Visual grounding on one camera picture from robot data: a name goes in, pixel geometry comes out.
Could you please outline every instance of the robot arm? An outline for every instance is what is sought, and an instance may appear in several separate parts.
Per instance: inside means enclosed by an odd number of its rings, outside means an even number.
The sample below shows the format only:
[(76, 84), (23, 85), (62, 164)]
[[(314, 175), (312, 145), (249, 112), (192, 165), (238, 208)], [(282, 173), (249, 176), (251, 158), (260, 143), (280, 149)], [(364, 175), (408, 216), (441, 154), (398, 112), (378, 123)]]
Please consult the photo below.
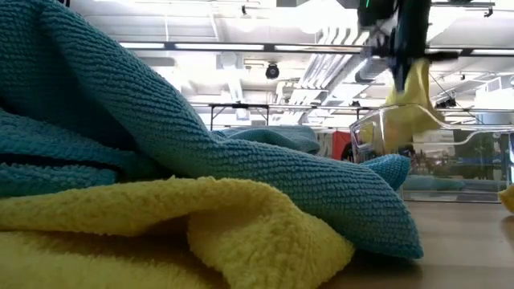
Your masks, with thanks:
[(361, 27), (380, 27), (381, 23), (396, 16), (397, 23), (385, 43), (373, 47), (371, 55), (388, 59), (394, 84), (399, 92), (405, 88), (405, 81), (411, 64), (416, 59), (431, 61), (457, 59), (458, 53), (444, 52), (426, 54), (426, 33), (431, 0), (360, 0), (357, 14)]

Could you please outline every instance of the clear plastic bin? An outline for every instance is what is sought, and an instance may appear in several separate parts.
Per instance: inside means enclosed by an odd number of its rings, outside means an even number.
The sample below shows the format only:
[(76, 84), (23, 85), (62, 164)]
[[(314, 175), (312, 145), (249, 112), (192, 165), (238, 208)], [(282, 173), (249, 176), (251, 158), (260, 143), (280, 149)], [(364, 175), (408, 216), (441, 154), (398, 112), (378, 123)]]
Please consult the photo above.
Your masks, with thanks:
[[(420, 125), (433, 121), (436, 129), (397, 145), (394, 122), (406, 110), (424, 119)], [(416, 123), (398, 127), (418, 132)], [(425, 108), (407, 104), (372, 111), (352, 124), (350, 132), (357, 163), (388, 153), (410, 158), (410, 174), (399, 190), (407, 201), (498, 202), (497, 193), (512, 183), (513, 125), (447, 124)]]

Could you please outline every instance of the wooden table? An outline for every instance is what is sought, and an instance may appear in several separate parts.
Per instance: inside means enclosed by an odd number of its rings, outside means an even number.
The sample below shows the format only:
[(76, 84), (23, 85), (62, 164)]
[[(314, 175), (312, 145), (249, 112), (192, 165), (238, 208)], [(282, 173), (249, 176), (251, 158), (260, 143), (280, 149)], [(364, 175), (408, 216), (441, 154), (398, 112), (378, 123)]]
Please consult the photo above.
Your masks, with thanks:
[(514, 288), (514, 215), (502, 205), (410, 202), (425, 257), (358, 252), (323, 289)]

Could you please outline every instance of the cable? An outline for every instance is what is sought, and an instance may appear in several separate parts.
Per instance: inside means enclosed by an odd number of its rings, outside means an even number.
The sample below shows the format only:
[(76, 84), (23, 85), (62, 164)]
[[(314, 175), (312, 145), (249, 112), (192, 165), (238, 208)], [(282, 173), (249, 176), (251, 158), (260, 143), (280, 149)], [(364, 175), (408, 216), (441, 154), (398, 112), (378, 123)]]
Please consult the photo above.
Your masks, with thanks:
[[(431, 74), (429, 73), (428, 75), (430, 75), (430, 77), (433, 79), (433, 81), (435, 82), (435, 84), (437, 84), (437, 86), (439, 86), (439, 88), (441, 88), (441, 90), (450, 98), (454, 99), (454, 97), (452, 97), (446, 89), (444, 89), (441, 84), (439, 84), (439, 81), (437, 81), (437, 79)], [(480, 124), (485, 124), (482, 120), (479, 120), (478, 117), (474, 116), (473, 114), (471, 114), (469, 111), (466, 111), (466, 108), (464, 108), (462, 105), (460, 105), (457, 100), (455, 100), (455, 104), (457, 104), (458, 107), (460, 107), (461, 109), (463, 109), (465, 112), (467, 112), (468, 115), (470, 115), (471, 117), (473, 117), (474, 119), (476, 119), (477, 122), (479, 122)]]

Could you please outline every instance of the fluorescent light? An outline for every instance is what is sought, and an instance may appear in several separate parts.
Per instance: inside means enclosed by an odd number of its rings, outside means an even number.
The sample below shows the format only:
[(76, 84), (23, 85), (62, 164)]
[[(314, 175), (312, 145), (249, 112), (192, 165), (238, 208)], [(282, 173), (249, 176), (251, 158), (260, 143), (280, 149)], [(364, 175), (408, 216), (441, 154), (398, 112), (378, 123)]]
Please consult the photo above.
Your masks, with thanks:
[(223, 44), (223, 43), (175, 43), (175, 47), (187, 50), (232, 50), (232, 51), (261, 51), (262, 44)]
[(513, 49), (474, 49), (473, 55), (514, 55)]
[(120, 43), (122, 47), (128, 49), (164, 49), (164, 43)]
[(461, 53), (463, 50), (462, 49), (444, 49), (444, 48), (429, 48), (426, 50), (426, 52), (431, 52), (431, 53), (434, 53), (434, 52), (458, 52), (458, 53)]
[(360, 54), (361, 47), (339, 47), (324, 45), (275, 45), (277, 51), (311, 51), (311, 52), (332, 52), (332, 53), (349, 53)]

